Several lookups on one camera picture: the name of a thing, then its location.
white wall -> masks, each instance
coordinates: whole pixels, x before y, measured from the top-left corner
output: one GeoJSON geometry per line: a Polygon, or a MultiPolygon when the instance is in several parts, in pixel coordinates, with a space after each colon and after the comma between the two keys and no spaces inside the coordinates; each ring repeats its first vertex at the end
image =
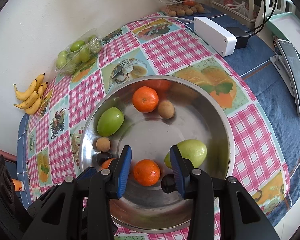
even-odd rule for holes
{"type": "Polygon", "coordinates": [[[9,0],[0,13],[0,149],[16,155],[23,111],[13,83],[25,90],[40,73],[53,78],[56,55],[96,27],[105,36],[154,13],[153,0],[9,0]]]}

metal bowl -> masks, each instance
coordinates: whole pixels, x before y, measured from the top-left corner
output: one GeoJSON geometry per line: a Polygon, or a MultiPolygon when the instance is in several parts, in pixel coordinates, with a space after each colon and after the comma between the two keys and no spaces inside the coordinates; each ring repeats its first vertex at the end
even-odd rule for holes
{"type": "Polygon", "coordinates": [[[234,168],[234,138],[228,119],[218,103],[197,85],[172,76],[147,76],[126,82],[109,93],[94,109],[84,128],[80,145],[80,168],[100,166],[93,161],[98,153],[95,144],[99,117],[112,106],[120,109],[125,119],[120,129],[110,136],[110,153],[119,156],[124,145],[132,148],[131,166],[152,159],[161,169],[158,183],[139,185],[130,173],[125,194],[111,200],[111,216],[118,224],[144,233],[167,233],[189,226],[192,200],[183,200],[178,192],[166,194],[160,182],[172,170],[164,157],[172,145],[185,139],[198,139],[207,146],[207,158],[199,167],[213,177],[225,179],[234,168]],[[157,110],[143,114],[132,104],[133,93],[142,86],[155,89],[159,98],[175,106],[175,116],[162,119],[157,110]]]}

banana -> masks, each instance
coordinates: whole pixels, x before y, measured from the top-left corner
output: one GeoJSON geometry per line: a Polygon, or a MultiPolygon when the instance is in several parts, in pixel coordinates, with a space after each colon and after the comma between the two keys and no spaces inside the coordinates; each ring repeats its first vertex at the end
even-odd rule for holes
{"type": "Polygon", "coordinates": [[[33,91],[29,98],[22,102],[21,104],[14,104],[14,106],[19,107],[20,109],[27,109],[34,104],[34,102],[38,99],[39,92],[33,91]]]}
{"type": "Polygon", "coordinates": [[[37,91],[39,89],[39,87],[41,86],[42,84],[42,81],[44,79],[44,73],[43,74],[40,74],[39,76],[37,76],[36,80],[37,80],[37,85],[35,86],[35,89],[34,91],[37,91]]]}
{"type": "Polygon", "coordinates": [[[29,115],[32,115],[32,114],[34,114],[36,111],[38,111],[38,109],[39,109],[39,107],[40,107],[40,105],[41,105],[41,97],[39,97],[35,102],[34,102],[34,104],[31,106],[31,107],[29,107],[28,109],[26,109],[25,111],[26,111],[26,113],[27,114],[29,114],[29,115]]]}
{"type": "Polygon", "coordinates": [[[13,84],[13,86],[14,86],[14,91],[16,92],[16,97],[21,101],[25,101],[30,97],[32,92],[35,91],[35,87],[37,86],[37,80],[36,79],[33,80],[29,88],[25,92],[20,92],[19,90],[17,90],[16,84],[13,84]]]}
{"type": "Polygon", "coordinates": [[[44,87],[43,87],[43,85],[40,85],[40,87],[38,88],[38,93],[39,93],[38,97],[42,97],[43,92],[44,92],[44,87]]]}
{"type": "Polygon", "coordinates": [[[43,91],[45,91],[47,89],[47,86],[48,86],[48,81],[43,83],[42,85],[43,85],[43,91]]]}

power strip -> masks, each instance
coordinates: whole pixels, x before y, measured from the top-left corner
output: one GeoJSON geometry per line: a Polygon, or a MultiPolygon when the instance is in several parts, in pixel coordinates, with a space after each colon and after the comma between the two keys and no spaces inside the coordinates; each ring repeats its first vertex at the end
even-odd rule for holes
{"type": "Polygon", "coordinates": [[[222,57],[233,54],[237,38],[207,17],[194,18],[194,32],[222,57]]]}

black power adapter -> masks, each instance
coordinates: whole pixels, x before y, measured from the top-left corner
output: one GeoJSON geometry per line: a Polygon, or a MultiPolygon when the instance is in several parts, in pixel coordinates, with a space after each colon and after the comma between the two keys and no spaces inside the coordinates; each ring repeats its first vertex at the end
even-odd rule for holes
{"type": "Polygon", "coordinates": [[[242,49],[247,47],[248,39],[250,38],[248,33],[239,27],[227,27],[225,29],[237,38],[237,43],[235,44],[234,49],[242,49]]]}

